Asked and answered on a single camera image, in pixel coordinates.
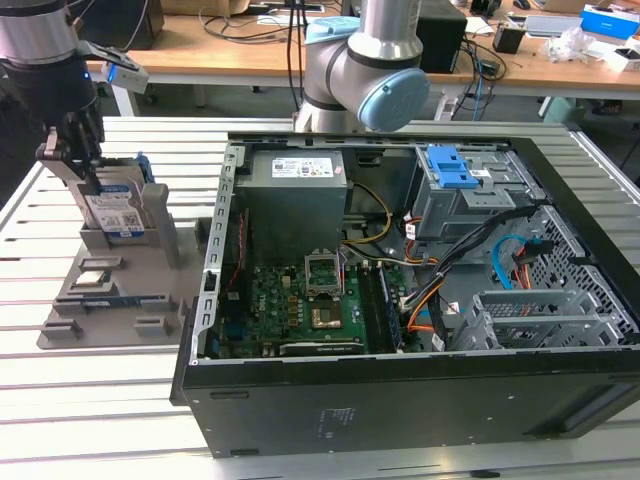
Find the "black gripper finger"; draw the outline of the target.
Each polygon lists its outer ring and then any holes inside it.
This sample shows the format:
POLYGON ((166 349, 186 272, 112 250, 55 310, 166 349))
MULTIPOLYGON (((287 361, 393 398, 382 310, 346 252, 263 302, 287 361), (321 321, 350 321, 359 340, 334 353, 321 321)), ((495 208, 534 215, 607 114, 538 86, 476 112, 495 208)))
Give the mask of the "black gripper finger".
POLYGON ((67 185, 70 180, 70 150, 55 126, 48 129, 46 140, 36 150, 36 159, 67 185))
POLYGON ((70 149, 75 173, 85 180, 96 180, 94 162, 102 158, 104 125, 98 107, 85 107, 64 117, 64 138, 70 149))

